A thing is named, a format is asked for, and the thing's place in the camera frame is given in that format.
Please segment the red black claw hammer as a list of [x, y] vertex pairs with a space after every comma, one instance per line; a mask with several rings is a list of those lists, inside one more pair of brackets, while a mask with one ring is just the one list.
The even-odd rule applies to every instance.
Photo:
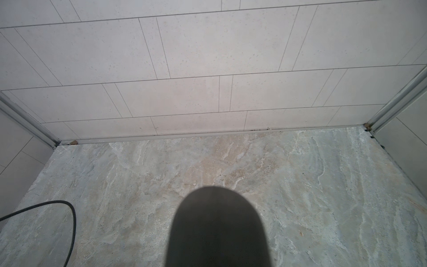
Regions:
[[180, 203], [171, 225], [167, 267], [269, 267], [261, 218], [242, 195], [206, 186]]

